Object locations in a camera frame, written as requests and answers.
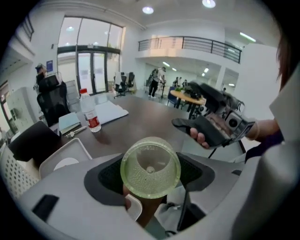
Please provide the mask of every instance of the green translucent cup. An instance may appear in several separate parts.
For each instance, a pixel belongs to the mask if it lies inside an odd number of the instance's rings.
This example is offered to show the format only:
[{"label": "green translucent cup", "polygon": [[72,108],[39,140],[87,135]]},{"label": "green translucent cup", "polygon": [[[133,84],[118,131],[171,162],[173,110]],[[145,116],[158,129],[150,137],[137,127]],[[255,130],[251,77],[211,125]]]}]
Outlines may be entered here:
[{"label": "green translucent cup", "polygon": [[124,185],[142,198],[159,198],[178,184],[181,167],[177,154],[159,137],[146,137],[135,143],[121,162]]}]

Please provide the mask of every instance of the water bottle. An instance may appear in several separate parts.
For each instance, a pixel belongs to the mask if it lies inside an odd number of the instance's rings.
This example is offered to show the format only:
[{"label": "water bottle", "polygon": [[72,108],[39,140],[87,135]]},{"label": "water bottle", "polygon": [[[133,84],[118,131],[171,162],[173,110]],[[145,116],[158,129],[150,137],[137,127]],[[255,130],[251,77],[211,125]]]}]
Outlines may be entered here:
[{"label": "water bottle", "polygon": [[101,124],[99,123],[98,116],[95,109],[95,102],[88,94],[86,88],[80,89],[80,107],[83,112],[84,118],[88,123],[90,130],[93,133],[100,131]]}]

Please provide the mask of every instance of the round ceiling light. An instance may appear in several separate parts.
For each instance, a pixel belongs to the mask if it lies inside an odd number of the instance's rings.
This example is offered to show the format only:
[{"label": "round ceiling light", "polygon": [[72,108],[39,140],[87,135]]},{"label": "round ceiling light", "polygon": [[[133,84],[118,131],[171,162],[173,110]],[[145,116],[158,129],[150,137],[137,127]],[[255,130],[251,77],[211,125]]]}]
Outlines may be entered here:
[{"label": "round ceiling light", "polygon": [[68,32],[72,32],[72,31],[74,31],[74,28],[73,28],[73,27],[68,27],[68,28],[67,28],[67,31],[68,31]]},{"label": "round ceiling light", "polygon": [[142,8],[142,11],[145,13],[145,14],[152,14],[154,12],[153,8],[151,7],[143,7]]},{"label": "round ceiling light", "polygon": [[202,0],[202,4],[207,8],[214,8],[216,6],[214,0]]}]

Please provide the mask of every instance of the notebook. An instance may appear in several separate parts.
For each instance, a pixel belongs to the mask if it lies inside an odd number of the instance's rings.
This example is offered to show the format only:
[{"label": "notebook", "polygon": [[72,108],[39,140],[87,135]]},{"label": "notebook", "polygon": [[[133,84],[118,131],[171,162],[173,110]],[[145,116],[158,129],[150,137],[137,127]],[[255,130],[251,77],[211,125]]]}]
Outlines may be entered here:
[{"label": "notebook", "polygon": [[113,104],[111,101],[96,105],[96,112],[100,124],[105,124],[112,120],[128,115],[128,112],[119,105]]},{"label": "notebook", "polygon": [[75,112],[69,113],[59,118],[59,129],[62,135],[80,125],[80,121]]}]

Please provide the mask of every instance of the camera lens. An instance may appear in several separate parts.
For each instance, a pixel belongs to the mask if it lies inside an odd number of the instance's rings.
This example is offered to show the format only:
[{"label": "camera lens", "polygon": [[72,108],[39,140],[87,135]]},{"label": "camera lens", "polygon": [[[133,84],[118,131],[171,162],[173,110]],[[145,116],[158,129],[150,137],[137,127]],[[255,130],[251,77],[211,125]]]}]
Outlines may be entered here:
[{"label": "camera lens", "polygon": [[231,126],[232,128],[235,128],[237,125],[238,125],[238,122],[236,119],[229,120],[229,126]]}]

